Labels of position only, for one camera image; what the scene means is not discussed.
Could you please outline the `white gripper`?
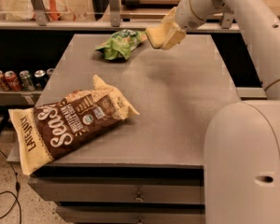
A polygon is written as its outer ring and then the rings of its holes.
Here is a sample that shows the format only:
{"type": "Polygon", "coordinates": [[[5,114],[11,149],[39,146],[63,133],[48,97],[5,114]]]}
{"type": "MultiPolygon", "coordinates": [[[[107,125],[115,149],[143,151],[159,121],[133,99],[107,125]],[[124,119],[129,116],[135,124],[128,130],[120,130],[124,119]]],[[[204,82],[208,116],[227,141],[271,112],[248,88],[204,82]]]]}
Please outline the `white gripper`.
{"type": "Polygon", "coordinates": [[[190,0],[181,0],[178,6],[173,7],[161,21],[173,22],[166,24],[165,35],[161,44],[162,49],[170,49],[179,44],[186,37],[185,30],[198,27],[196,17],[190,7],[190,0]]]}

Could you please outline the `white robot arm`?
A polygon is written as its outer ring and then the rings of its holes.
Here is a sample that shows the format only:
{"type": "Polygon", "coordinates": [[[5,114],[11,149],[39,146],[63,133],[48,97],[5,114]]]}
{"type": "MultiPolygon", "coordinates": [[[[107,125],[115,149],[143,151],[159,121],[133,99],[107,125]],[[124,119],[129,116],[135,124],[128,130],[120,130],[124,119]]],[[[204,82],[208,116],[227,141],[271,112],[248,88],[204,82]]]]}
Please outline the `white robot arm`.
{"type": "Polygon", "coordinates": [[[175,21],[195,29],[230,11],[266,97],[227,105],[208,125],[206,224],[280,224],[280,20],[262,0],[181,0],[175,21]]]}

